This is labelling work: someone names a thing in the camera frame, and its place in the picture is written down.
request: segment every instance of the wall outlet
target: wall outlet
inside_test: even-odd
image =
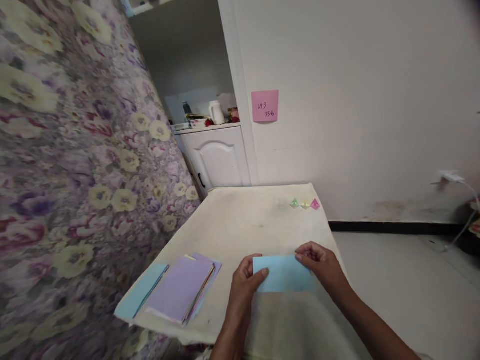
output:
[[[465,179],[459,175],[458,170],[440,170],[440,182],[461,183]]]

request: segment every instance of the white thermos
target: white thermos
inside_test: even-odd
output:
[[[224,112],[222,111],[220,101],[210,101],[209,109],[211,120],[215,125],[225,124]]]

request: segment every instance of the table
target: table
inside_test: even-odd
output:
[[[311,183],[212,189],[154,261],[173,264],[198,252],[222,263],[199,314],[181,327],[147,313],[144,305],[133,321],[123,320],[179,338],[184,345],[214,344],[225,319],[233,272],[245,256],[292,255],[298,246],[314,241],[331,249],[345,271],[323,207],[294,209],[293,199],[320,203]],[[314,293],[255,294],[246,351],[276,359],[356,359],[356,345],[346,335],[351,331],[342,328],[345,319],[320,283],[315,284]]]

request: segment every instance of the white wall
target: white wall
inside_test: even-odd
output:
[[[280,93],[278,122],[252,124],[262,185],[312,182],[329,220],[458,221],[469,191],[430,183],[456,169],[480,191],[466,1],[232,1],[249,102]]]
[[[208,115],[217,94],[233,93],[217,0],[174,0],[130,19],[169,119],[183,123],[182,102]]]

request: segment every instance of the stack of paper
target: stack of paper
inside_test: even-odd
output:
[[[168,268],[164,264],[151,264],[116,307],[115,316],[133,319]]]
[[[222,264],[194,254],[183,256],[147,301],[147,312],[186,325],[195,316]]]

